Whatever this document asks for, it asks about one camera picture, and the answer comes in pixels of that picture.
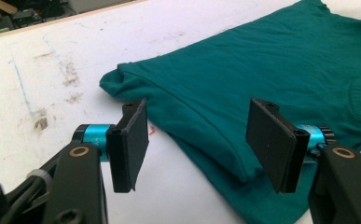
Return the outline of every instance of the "cable tie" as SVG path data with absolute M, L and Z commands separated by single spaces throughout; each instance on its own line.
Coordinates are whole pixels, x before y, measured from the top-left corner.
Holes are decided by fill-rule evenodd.
M 27 177 L 30 177 L 33 175 L 42 178 L 44 180 L 44 183 L 46 183 L 46 189 L 49 188 L 49 186 L 52 183 L 52 177 L 49 173 L 47 173 L 47 171 L 42 170 L 42 169 L 35 169 L 35 170 L 31 171 L 31 173 L 29 173 L 27 175 Z

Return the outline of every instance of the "white table surface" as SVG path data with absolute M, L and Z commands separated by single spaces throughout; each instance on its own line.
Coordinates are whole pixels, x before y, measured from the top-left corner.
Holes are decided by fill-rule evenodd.
M 296 0 L 146 0 L 0 35 L 0 183 L 5 191 L 63 148 L 82 123 L 117 123 L 99 87 L 117 64 L 152 58 L 253 21 Z M 361 19 L 361 1 L 324 1 Z M 38 125 L 47 121 L 47 127 Z M 148 124 L 152 132 L 153 123 Z M 174 141 L 157 129 L 136 192 L 112 192 L 111 223 L 243 223 Z M 302 223 L 310 223 L 308 216 Z

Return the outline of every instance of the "teal shirt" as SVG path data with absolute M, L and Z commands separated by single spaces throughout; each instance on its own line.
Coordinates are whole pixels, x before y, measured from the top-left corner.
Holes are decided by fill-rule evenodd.
M 295 222 L 308 208 L 315 173 L 304 165 L 297 193 L 274 192 L 244 138 L 251 97 L 276 103 L 293 123 L 326 125 L 341 144 L 361 149 L 361 21 L 331 14 L 318 0 L 119 64 L 100 85 L 119 100 L 146 98 L 148 118 L 248 223 Z

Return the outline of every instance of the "blue anodized joint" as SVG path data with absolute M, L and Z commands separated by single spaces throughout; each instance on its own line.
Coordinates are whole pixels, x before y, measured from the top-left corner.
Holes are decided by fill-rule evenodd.
M 90 124 L 84 132 L 83 142 L 92 143 L 101 150 L 101 161 L 108 161 L 105 133 L 109 127 L 110 124 Z

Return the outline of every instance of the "stain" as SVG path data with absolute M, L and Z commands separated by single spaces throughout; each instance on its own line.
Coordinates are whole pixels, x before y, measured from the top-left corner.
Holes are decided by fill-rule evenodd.
M 65 64 L 66 64 L 66 66 L 64 68 L 65 81 L 63 82 L 63 85 L 65 87 L 69 87 L 69 86 L 77 87 L 79 84 L 79 79 L 78 79 L 76 69 L 73 65 L 73 62 L 66 61 Z
M 40 55 L 35 56 L 34 59 L 45 58 L 45 57 L 51 55 L 52 53 L 53 53 L 53 52 L 45 53 L 45 54 L 40 54 Z
M 49 126 L 47 119 L 40 119 L 35 122 L 35 129 L 40 128 L 41 130 L 45 130 Z
M 149 136 L 151 136 L 151 135 L 153 135 L 154 133 L 157 132 L 157 128 L 152 126 L 152 125 L 150 125 L 150 129 L 151 129 L 151 133 L 148 134 Z
M 35 130 L 43 131 L 49 126 L 49 122 L 47 121 L 47 111 L 45 108 L 34 112 L 33 117 L 36 120 Z
M 75 103 L 79 103 L 79 101 L 81 100 L 81 96 L 83 93 L 76 93 L 70 96 L 69 99 L 65 99 L 64 101 L 66 101 L 67 103 L 69 103 L 70 105 L 75 104 Z

